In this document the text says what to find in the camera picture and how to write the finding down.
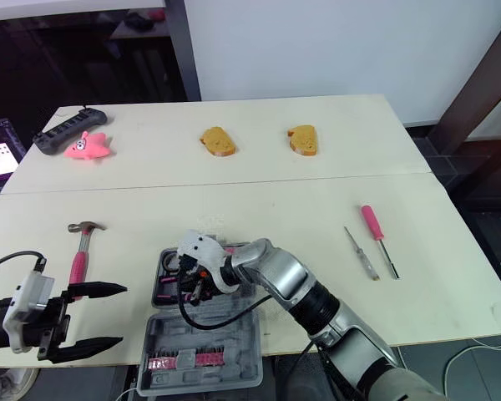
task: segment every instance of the cable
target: cable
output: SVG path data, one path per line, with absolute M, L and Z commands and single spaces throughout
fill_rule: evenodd
M 119 401 L 119 400 L 120 400 L 120 398 L 121 398 L 123 395 L 125 395 L 126 393 L 129 393 L 130 391 L 134 391 L 135 389 L 137 389 L 137 388 L 136 388 L 136 387 L 132 387 L 132 388 L 129 388 L 128 390 L 123 391 L 123 392 L 122 392 L 122 393 L 121 393 L 121 394 L 120 394 L 120 395 L 119 395 L 119 396 L 115 399 L 115 401 Z
M 311 340 L 308 345 L 302 350 L 302 352 L 297 356 L 297 359 L 295 362 L 291 365 L 290 370 L 287 371 L 286 376 L 284 377 L 284 381 L 282 381 L 282 385 L 279 387 L 279 392 L 278 394 L 280 395 L 281 399 L 283 399 L 283 394 L 286 391 L 286 385 L 290 380 L 290 376 L 295 372 L 295 368 L 297 367 L 297 364 L 301 361 L 302 357 L 304 357 L 308 351 L 310 351 L 310 348 L 312 348 L 314 345 L 313 340 Z
M 485 347 L 501 348 L 501 345 L 489 345 L 489 344 L 485 344 L 485 343 L 479 341 L 477 338 L 472 338 L 472 340 L 474 340 L 477 344 L 484 345 Z
M 472 347 L 463 349 L 455 356 L 453 356 L 451 359 L 449 359 L 448 362 L 445 364 L 445 369 L 443 370 L 443 395 L 445 395 L 446 397 L 448 396 L 448 374 L 451 365 L 453 364 L 454 361 L 456 361 L 466 352 L 473 351 L 474 349 L 491 349 L 492 351 L 501 351 L 501 348 L 498 347 L 490 347 L 488 345 L 473 345 Z
M 7 256 L 4 256 L 3 258 L 0 259 L 0 264 L 4 263 L 5 261 L 8 261 L 9 259 L 13 259 L 14 257 L 17 256 L 23 256 L 23 255 L 33 255 L 37 257 L 37 261 L 35 263 L 35 267 L 33 270 L 37 270 L 38 272 L 42 272 L 44 269 L 44 264 L 46 263 L 46 259 L 44 258 L 43 254 L 36 252 L 36 251 L 20 251 L 20 252 L 14 252 L 11 253 Z
M 402 352 L 401 352 L 401 347 L 397 347 L 397 353 L 399 354 L 399 359 L 401 360 L 401 363 L 402 363 L 402 366 L 406 369 L 406 370 L 410 370 L 407 366 L 407 363 L 404 362 L 404 358 L 402 357 Z
M 232 322 L 235 322 L 237 319 L 245 315 L 246 313 L 252 311 L 254 308 L 259 307 L 262 303 L 265 301 L 269 300 L 272 298 L 271 295 L 268 295 L 266 297 L 263 297 L 260 301 L 253 303 L 250 305 L 247 309 L 244 309 L 242 312 L 238 313 L 237 315 L 231 317 L 228 320 L 225 320 L 224 322 L 217 323 L 217 324 L 212 324 L 212 325 L 204 325 L 195 322 L 193 319 L 191 319 L 190 315 L 188 315 L 187 311 L 185 310 L 184 306 L 184 298 L 182 297 L 182 276 L 185 274 L 185 271 L 183 268 L 180 268 L 180 272 L 178 273 L 178 279 L 176 280 L 176 292 L 177 292 L 177 298 L 178 298 L 178 308 L 180 310 L 180 314 L 184 318 L 184 320 L 189 324 L 190 326 L 194 328 L 198 328 L 199 330 L 215 330 L 216 328 L 224 327 Z

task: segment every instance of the black power strip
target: black power strip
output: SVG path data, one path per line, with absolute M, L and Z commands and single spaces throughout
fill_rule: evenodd
M 46 132 L 39 132 L 33 137 L 33 143 L 45 154 L 53 155 L 58 147 L 73 136 L 93 125 L 105 124 L 108 117 L 103 111 L 91 108 L 81 109 L 73 118 Z

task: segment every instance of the pink screwdriver handle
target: pink screwdriver handle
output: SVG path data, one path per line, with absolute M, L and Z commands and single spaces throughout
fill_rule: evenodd
M 84 282 L 87 271 L 87 252 L 78 252 L 73 260 L 73 267 L 70 269 L 69 284 Z
M 378 220 L 375 217 L 375 213 L 370 206 L 362 206 L 362 216 L 364 216 L 364 220 L 366 221 L 369 230 L 371 230 L 375 241 L 380 241 L 382 238 L 384 238 L 384 234 L 382 234 L 381 227 L 378 225 Z

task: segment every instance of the pink plush toy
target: pink plush toy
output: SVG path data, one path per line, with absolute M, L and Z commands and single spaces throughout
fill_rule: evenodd
M 105 157 L 109 155 L 109 148 L 104 146 L 106 134 L 99 132 L 89 135 L 87 131 L 82 134 L 82 139 L 76 141 L 65 150 L 65 156 L 73 159 L 91 160 L 95 157 Z

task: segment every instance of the toast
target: toast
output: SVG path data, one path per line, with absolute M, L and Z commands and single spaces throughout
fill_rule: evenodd
M 287 131 L 290 147 L 295 153 L 313 156 L 317 153 L 317 135 L 313 125 L 299 125 Z
M 230 136 L 221 127 L 207 129 L 200 137 L 200 142 L 205 145 L 206 149 L 213 156 L 223 157 L 235 153 L 234 142 L 232 142 Z

